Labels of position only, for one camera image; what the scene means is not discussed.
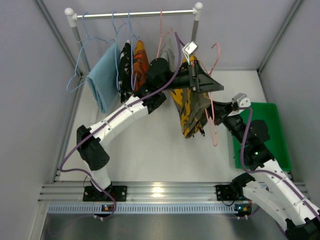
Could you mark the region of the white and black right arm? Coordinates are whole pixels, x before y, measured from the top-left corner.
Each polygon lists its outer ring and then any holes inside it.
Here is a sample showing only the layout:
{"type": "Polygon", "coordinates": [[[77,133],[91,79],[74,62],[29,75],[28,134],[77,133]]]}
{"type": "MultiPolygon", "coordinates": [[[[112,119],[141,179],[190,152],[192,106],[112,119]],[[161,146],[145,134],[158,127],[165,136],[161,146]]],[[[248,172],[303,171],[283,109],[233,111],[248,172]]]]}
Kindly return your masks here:
{"type": "Polygon", "coordinates": [[[270,139],[263,120],[253,120],[250,104],[214,102],[212,116],[240,143],[244,173],[235,177],[230,188],[234,200],[256,203],[278,224],[289,240],[320,238],[320,209],[305,197],[287,177],[275,156],[266,147],[270,139]]]}

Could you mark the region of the yellow camouflage trousers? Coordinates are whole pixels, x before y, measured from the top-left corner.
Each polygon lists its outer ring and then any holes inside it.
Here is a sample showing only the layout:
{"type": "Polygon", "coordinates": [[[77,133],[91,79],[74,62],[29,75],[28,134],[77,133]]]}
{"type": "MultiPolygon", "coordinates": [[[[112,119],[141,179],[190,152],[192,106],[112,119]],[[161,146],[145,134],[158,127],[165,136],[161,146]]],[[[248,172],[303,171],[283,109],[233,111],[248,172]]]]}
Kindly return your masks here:
{"type": "Polygon", "coordinates": [[[189,139],[200,133],[205,136],[208,123],[206,110],[211,106],[208,93],[198,93],[189,88],[173,89],[171,97],[179,114],[181,132],[189,139]]]}

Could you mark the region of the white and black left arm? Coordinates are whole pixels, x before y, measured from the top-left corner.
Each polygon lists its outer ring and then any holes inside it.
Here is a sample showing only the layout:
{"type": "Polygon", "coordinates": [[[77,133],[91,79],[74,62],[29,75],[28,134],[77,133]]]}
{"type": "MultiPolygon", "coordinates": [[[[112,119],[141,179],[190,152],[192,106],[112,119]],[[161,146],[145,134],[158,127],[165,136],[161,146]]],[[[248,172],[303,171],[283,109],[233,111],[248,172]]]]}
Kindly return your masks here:
{"type": "Polygon", "coordinates": [[[105,148],[135,121],[159,108],[167,99],[164,90],[171,92],[182,134],[188,139],[196,133],[205,134],[212,105],[209,93],[222,91],[224,86],[206,73],[195,57],[190,62],[184,61],[177,72],[170,70],[165,58],[154,59],[146,72],[146,81],[120,108],[90,127],[81,125],[76,131],[77,151],[98,194],[109,193],[112,188],[107,171],[110,156],[105,148]]]}

